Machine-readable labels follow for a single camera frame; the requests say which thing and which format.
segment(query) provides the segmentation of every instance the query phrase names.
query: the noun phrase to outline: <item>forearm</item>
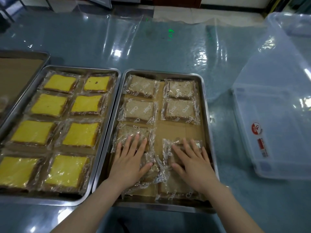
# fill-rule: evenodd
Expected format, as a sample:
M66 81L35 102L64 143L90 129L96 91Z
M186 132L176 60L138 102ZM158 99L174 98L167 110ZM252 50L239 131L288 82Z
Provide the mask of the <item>forearm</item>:
M215 184L213 190L206 193L206 196L215 208L227 233L263 233L235 199L229 188L223 184Z
M52 232L96 232L99 223L122 190L109 179L64 219Z

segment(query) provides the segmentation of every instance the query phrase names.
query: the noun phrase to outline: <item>white wall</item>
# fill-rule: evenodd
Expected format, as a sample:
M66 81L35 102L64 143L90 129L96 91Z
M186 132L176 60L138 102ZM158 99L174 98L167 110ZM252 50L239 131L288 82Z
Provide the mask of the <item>white wall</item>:
M270 0L202 0L201 4L265 8Z

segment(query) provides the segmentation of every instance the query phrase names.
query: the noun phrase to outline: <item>yellow cake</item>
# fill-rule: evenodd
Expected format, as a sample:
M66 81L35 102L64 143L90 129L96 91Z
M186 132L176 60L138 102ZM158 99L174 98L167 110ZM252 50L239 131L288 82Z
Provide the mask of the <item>yellow cake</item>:
M75 77L66 77L59 74L54 74L45 84L44 89L53 89L64 92L70 92L75 82L76 82Z
M79 177L87 157L57 155L45 183L79 187Z
M6 156L0 163L0 185L25 188L39 158Z
M60 116L64 110L67 98L62 96L51 96L41 94L37 102L31 108L33 114L47 114L52 116Z
M48 137L53 125L53 122L40 122L31 120L22 121L13 134L11 141L30 142L39 145L45 145L48 141Z
M97 112L102 96L78 96L71 112Z
M110 76L106 77L89 77L84 85L87 91L107 91Z
M97 137L99 123L72 123L63 141L63 145L93 147Z

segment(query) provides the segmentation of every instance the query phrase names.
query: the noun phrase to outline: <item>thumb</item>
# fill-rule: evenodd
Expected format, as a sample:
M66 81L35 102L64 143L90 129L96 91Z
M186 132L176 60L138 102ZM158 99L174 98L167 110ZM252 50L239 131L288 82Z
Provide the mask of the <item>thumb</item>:
M172 168L174 169L175 172L179 174L179 176L185 181L187 179L187 173L186 171L177 163L172 163Z
M153 163L147 163L144 167L142 167L139 172L138 172L138 175L139 175L139 179L142 178L142 176L144 176L149 170L150 168L152 167Z

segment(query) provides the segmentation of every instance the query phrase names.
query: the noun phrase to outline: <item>plastic storage box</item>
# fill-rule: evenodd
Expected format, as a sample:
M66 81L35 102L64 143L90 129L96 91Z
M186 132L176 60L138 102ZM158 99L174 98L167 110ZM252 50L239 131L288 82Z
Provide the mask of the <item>plastic storage box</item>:
M236 79L236 119L259 176L311 179L311 15L272 13Z

